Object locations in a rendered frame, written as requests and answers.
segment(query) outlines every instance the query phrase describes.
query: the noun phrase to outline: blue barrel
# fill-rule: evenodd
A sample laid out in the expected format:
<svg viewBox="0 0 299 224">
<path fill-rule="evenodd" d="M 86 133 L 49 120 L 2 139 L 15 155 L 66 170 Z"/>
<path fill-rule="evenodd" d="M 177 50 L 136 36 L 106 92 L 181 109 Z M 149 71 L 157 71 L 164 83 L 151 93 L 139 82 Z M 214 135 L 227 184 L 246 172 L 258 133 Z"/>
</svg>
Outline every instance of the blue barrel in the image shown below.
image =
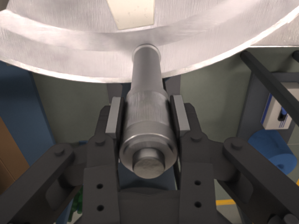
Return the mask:
<svg viewBox="0 0 299 224">
<path fill-rule="evenodd" d="M 296 157 L 276 130 L 257 131 L 249 138 L 248 143 L 284 174 L 292 172 L 297 165 Z"/>
</svg>

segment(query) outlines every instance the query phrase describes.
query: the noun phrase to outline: green object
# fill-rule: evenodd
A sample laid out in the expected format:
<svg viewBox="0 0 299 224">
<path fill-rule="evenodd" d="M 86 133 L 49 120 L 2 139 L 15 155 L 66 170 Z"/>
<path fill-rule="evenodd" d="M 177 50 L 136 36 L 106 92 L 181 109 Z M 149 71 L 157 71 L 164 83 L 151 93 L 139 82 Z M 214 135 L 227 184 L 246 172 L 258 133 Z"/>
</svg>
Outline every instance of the green object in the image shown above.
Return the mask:
<svg viewBox="0 0 299 224">
<path fill-rule="evenodd" d="M 83 187 L 81 187 L 79 192 L 74 197 L 68 222 L 71 222 L 71 220 L 73 219 L 74 212 L 77 211 L 78 214 L 82 213 L 82 201 L 83 201 Z"/>
</svg>

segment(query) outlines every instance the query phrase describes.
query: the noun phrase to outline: cream colored object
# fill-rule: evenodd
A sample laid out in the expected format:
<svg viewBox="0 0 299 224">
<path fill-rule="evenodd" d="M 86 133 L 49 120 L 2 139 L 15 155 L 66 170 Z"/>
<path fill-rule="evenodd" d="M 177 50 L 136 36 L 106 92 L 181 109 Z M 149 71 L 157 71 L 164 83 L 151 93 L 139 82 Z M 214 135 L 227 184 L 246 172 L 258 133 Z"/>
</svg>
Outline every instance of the cream colored object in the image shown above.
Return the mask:
<svg viewBox="0 0 299 224">
<path fill-rule="evenodd" d="M 119 30 L 154 24 L 154 0 L 107 0 Z"/>
</svg>

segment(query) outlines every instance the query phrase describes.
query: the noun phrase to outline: metal disc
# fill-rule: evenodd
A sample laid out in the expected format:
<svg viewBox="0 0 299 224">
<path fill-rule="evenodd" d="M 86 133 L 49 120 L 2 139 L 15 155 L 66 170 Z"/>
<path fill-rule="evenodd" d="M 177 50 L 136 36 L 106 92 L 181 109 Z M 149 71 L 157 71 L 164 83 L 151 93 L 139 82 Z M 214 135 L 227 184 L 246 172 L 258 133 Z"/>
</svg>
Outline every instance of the metal disc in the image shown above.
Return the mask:
<svg viewBox="0 0 299 224">
<path fill-rule="evenodd" d="M 118 30 L 106 0 L 9 0 L 0 11 L 0 60 L 63 79 L 130 82 L 132 52 L 152 44 L 169 77 L 246 49 L 292 21 L 298 6 L 299 0 L 156 0 L 154 25 Z"/>
</svg>

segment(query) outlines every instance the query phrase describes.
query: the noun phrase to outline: hole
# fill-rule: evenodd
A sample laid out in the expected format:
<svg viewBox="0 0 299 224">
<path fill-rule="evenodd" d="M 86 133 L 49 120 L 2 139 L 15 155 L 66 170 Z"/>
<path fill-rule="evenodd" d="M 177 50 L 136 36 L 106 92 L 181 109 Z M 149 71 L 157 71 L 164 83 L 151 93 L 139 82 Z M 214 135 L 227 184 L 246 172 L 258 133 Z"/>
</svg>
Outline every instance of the hole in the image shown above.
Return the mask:
<svg viewBox="0 0 299 224">
<path fill-rule="evenodd" d="M 103 205 L 97 206 L 96 209 L 97 209 L 98 211 L 102 211 L 102 210 L 104 210 L 104 206 L 103 206 Z"/>
<path fill-rule="evenodd" d="M 196 202 L 196 203 L 194 204 L 194 206 L 197 207 L 197 208 L 200 208 L 200 207 L 202 206 L 202 204 L 201 204 L 200 202 Z"/>
</svg>

